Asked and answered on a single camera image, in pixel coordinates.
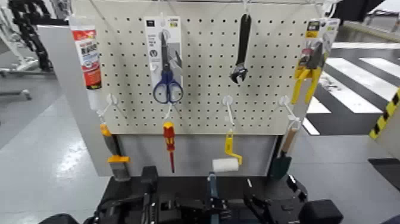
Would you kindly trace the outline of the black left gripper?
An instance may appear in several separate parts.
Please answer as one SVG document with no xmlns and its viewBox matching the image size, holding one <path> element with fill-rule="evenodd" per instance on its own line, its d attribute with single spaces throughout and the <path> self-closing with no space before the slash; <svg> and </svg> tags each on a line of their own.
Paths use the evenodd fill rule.
<svg viewBox="0 0 400 224">
<path fill-rule="evenodd" d="M 204 200 L 180 197 L 177 194 L 154 193 L 158 188 L 156 166 L 143 167 L 140 182 L 148 192 L 146 194 L 147 223 L 207 223 Z"/>
</svg>

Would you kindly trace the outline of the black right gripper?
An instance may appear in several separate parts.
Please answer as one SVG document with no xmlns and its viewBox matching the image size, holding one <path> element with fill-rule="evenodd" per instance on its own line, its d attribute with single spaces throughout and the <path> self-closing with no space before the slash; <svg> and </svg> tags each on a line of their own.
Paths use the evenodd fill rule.
<svg viewBox="0 0 400 224">
<path fill-rule="evenodd" d="M 244 204 L 260 223 L 300 223 L 300 202 L 306 202 L 308 195 L 294 176 L 288 175 L 286 183 L 293 193 L 285 198 L 268 198 L 250 190 L 243 192 Z"/>
</svg>

